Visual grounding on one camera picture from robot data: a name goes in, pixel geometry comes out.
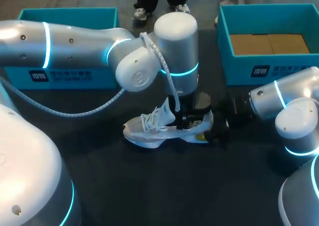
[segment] blue box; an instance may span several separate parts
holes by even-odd
[[[235,55],[235,34],[301,34],[310,54]],[[224,5],[217,42],[227,85],[264,85],[319,66],[319,12],[313,4]]]
[[[65,24],[90,29],[119,27],[117,8],[38,8],[23,9],[21,20]],[[5,67],[12,85],[26,89],[116,89],[118,84],[111,69],[40,69]],[[45,81],[34,77],[45,76]]]

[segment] white sneaker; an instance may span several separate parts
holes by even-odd
[[[190,9],[189,9],[187,4],[180,4],[180,5],[171,5],[170,4],[169,8],[175,12],[190,13]]]
[[[192,143],[207,143],[198,140],[198,136],[211,129],[213,113],[209,112],[203,121],[193,124],[190,129],[179,130],[176,125],[168,126],[175,121],[175,115],[169,108],[168,98],[160,108],[151,114],[142,114],[124,124],[124,137],[135,145],[145,148],[158,148],[167,139],[181,138]]]

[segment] printed logo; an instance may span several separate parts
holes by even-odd
[[[33,70],[29,71],[32,81],[34,82],[48,82],[48,76],[43,70]]]
[[[267,76],[270,66],[269,65],[262,65],[262,66],[255,66],[253,68],[253,72],[251,73],[252,78],[262,78]]]

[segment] gray sneaker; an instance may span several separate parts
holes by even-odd
[[[150,13],[146,13],[145,9],[137,8],[135,13],[133,14],[132,20],[136,21],[146,21]]]
[[[187,4],[180,4],[180,5],[170,5],[169,6],[171,10],[176,12],[184,12],[184,13],[190,13],[190,9],[187,6]]]

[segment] shoe sole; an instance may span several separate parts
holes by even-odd
[[[183,141],[186,141],[188,143],[194,143],[194,144],[207,144],[209,143],[208,141],[205,140],[198,140],[197,136],[201,134],[196,134],[196,135],[188,135],[185,137],[180,138]],[[154,141],[154,142],[140,142],[140,141],[134,141],[130,140],[125,137],[126,140],[128,140],[130,143],[137,145],[139,147],[147,148],[147,149],[156,149],[159,148],[160,145],[164,143],[166,140],[159,140],[159,141]]]

